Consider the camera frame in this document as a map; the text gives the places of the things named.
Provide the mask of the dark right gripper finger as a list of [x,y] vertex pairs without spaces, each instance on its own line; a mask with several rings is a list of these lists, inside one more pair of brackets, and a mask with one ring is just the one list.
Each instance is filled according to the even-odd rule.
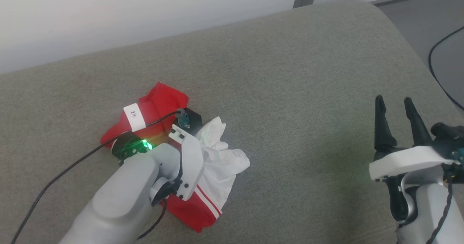
[[386,120],[386,106],[381,95],[376,97],[376,112],[374,120],[374,148],[378,152],[386,152],[397,146],[397,141],[391,134]]
[[433,140],[411,98],[404,99],[406,116],[410,121],[413,147],[431,145]]

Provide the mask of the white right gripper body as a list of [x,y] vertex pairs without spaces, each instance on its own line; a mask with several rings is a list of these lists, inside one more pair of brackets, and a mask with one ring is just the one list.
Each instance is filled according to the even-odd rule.
[[397,222],[413,222],[418,215],[417,192],[421,186],[443,185],[442,165],[455,171],[457,160],[443,158],[430,146],[416,146],[387,154],[369,164],[371,180],[384,182],[390,196],[390,211]]

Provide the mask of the red Bulls 23 jersey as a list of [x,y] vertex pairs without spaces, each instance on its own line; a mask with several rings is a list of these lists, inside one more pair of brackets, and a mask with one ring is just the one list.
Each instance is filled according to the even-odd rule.
[[[101,138],[101,142],[109,142],[107,148],[121,163],[121,157],[112,151],[115,140],[123,135],[133,134],[146,139],[154,145],[170,143],[169,133],[179,108],[188,108],[186,94],[158,82],[149,93],[141,97],[137,104],[144,116],[146,128],[132,132],[124,112],[119,121]],[[220,117],[203,124],[194,136],[199,140],[204,158],[204,171],[189,200],[182,201],[176,195],[169,195],[163,207],[181,222],[197,233],[212,226],[222,214],[235,178],[250,166],[250,160],[240,149],[230,149],[222,141],[226,124]]]

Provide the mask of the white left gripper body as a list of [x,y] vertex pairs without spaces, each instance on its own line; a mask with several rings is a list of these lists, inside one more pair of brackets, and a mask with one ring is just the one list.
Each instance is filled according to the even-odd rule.
[[112,151],[122,166],[112,176],[112,198],[159,202],[172,194],[183,200],[192,196],[204,170],[199,140],[176,125],[169,138],[170,143],[159,145],[133,134],[115,140]]

